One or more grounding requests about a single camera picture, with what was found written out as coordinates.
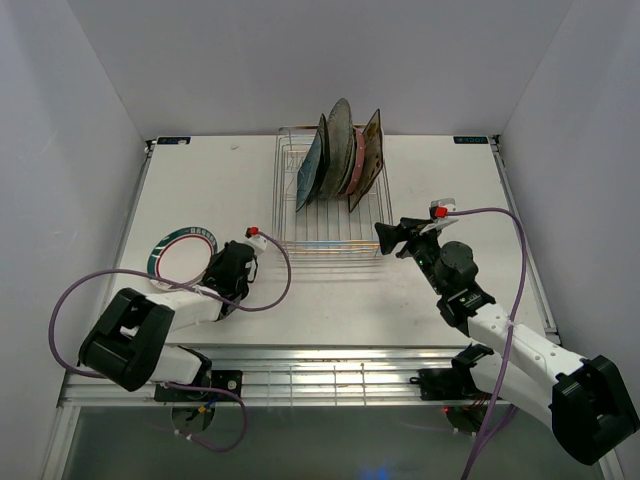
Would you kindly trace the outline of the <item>large speckled round plate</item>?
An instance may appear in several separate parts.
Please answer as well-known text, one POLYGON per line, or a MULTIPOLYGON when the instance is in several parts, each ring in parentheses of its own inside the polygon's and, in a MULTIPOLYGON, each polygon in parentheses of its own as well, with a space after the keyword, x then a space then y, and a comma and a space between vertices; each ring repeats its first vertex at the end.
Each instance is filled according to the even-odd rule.
POLYGON ((327 119, 329 165, 320 187, 319 198, 329 199, 337 195, 351 164, 353 149, 353 122, 351 106, 346 98, 340 98, 327 119))

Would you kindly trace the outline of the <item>teal square plate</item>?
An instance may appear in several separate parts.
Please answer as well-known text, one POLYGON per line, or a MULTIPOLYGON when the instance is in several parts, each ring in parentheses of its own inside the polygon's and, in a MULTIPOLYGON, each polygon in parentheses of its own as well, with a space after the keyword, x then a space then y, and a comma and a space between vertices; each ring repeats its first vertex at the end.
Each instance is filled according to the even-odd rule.
POLYGON ((322 140, 320 132, 317 131, 297 172, 296 212, 300 211, 315 193, 321 160, 322 140))

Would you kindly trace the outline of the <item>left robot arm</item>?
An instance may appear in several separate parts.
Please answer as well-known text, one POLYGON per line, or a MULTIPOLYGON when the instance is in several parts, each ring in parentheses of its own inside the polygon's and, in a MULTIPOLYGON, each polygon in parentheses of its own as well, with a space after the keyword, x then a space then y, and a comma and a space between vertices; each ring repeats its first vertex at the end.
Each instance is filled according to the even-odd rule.
POLYGON ((212 387, 211 362, 185 347, 168 346, 168 334, 228 317, 249 294, 257 258, 267 241, 255 235, 231 241, 213 255, 195 291, 145 295, 119 290, 79 350, 81 364, 127 391, 148 382, 177 383, 190 399, 212 387))

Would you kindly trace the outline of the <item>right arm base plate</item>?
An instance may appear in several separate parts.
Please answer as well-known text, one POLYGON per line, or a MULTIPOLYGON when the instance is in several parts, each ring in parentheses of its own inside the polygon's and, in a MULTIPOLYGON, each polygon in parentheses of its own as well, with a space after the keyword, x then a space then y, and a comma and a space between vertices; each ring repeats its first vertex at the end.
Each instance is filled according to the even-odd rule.
POLYGON ((479 390, 471 381, 464 380, 453 368, 425 368, 409 379, 417 387, 424 401, 481 400, 489 394, 479 390))

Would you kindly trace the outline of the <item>black floral square plate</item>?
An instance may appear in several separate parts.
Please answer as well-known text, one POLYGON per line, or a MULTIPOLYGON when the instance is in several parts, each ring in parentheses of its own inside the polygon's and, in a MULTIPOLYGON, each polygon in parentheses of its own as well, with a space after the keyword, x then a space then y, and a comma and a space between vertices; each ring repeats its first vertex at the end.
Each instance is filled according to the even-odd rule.
POLYGON ((311 204, 318 197, 320 188, 324 182, 324 179, 329 167, 329 159, 328 159, 329 137, 328 137, 328 129, 327 129, 327 119, 325 114, 322 114, 320 116, 319 125, 317 127, 317 133, 320 134, 320 140, 321 140, 320 159, 318 162, 318 166, 316 168, 316 176, 315 176, 314 184, 312 186, 311 192, 306 201, 307 205, 311 204))

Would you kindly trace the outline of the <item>mint green flower plate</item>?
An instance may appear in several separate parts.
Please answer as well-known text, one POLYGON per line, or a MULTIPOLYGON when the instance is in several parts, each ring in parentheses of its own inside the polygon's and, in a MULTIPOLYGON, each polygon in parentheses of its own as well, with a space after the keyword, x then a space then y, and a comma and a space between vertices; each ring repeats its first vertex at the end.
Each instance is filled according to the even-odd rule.
POLYGON ((343 177, 341 179, 341 183, 339 185, 339 189, 336 192, 336 196, 342 196, 346 192, 346 189, 347 189, 349 183, 351 182, 352 171, 353 171, 354 165, 355 165, 356 150, 357 150, 356 133, 355 133, 355 129, 352 129, 351 130, 351 141, 350 141, 350 144, 349 144, 349 147, 348 147, 348 151, 347 151, 346 169, 345 169, 344 175, 343 175, 343 177))

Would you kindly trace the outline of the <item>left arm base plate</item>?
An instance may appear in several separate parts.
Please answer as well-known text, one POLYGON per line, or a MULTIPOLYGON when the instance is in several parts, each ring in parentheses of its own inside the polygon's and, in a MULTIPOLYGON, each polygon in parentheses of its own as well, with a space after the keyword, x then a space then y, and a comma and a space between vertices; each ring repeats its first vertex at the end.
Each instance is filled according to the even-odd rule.
MULTIPOLYGON (((210 370, 199 373, 191 387, 207 387, 225 390, 240 397, 243 383, 243 372, 241 370, 210 370)), ((155 387, 153 399, 156 402, 171 403, 202 403, 210 401, 232 402, 226 395, 209 391, 185 391, 175 388, 166 388, 157 385, 155 387)))

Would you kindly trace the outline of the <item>pink polka dot plate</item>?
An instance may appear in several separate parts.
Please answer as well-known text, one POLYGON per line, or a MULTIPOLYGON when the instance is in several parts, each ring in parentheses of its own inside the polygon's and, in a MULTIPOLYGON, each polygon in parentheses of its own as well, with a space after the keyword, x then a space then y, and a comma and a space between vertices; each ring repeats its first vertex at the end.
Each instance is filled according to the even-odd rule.
POLYGON ((344 188, 341 190, 340 194, 342 196, 351 195, 360 180, 363 168, 364 168, 364 158, 365 158, 365 140, 362 132, 357 128, 353 129, 354 133, 354 150, 353 150, 353 166, 350 169, 350 175, 348 177, 348 182, 345 184, 344 188))

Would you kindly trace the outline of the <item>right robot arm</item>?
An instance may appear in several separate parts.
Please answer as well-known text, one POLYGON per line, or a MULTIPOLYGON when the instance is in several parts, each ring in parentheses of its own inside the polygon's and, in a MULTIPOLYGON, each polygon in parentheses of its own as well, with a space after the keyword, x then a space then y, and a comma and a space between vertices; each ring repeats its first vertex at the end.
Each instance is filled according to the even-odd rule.
POLYGON ((639 429, 619 369, 602 355, 588 359, 514 323, 478 285, 472 249, 439 242, 440 231, 455 220, 446 208, 435 207, 427 220, 404 217, 396 226, 375 225, 382 254, 412 258, 438 295, 445 322, 471 341, 452 361, 454 390, 474 397, 497 389, 547 426, 575 460, 596 463, 639 429))

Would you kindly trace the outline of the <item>cream flower square plate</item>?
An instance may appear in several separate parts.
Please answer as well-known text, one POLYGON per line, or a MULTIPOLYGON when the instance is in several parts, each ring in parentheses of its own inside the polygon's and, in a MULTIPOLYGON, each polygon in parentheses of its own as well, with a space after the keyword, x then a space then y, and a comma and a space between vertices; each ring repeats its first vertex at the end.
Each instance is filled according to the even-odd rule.
POLYGON ((366 124, 363 133, 364 159, 361 175, 354 191, 348 196, 349 212, 355 211, 358 204, 369 192, 378 175, 384 169, 384 132, 381 124, 381 110, 376 109, 366 124))

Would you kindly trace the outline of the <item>white plate green rim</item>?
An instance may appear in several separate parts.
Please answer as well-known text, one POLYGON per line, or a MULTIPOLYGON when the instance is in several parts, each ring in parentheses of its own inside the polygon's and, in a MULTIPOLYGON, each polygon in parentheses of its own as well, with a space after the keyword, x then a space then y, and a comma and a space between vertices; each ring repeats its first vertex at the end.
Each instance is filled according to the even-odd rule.
POLYGON ((206 228, 190 226, 171 232, 149 254, 146 269, 153 276, 150 283, 161 291, 171 291, 174 287, 160 278, 194 285, 202 279, 217 250, 216 237, 206 228))

